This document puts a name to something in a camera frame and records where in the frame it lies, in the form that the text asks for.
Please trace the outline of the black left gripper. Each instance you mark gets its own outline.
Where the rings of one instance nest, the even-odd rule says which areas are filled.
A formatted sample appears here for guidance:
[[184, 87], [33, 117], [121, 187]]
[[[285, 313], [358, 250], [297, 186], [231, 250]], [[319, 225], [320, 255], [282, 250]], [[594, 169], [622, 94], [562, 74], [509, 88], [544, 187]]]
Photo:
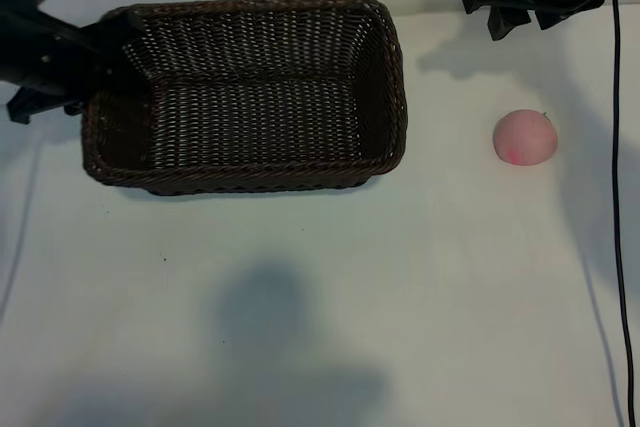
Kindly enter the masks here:
[[146, 78], [126, 53], [144, 34], [133, 11], [78, 27], [36, 8], [3, 6], [1, 80], [18, 87], [12, 103], [79, 103], [98, 90], [144, 94]]

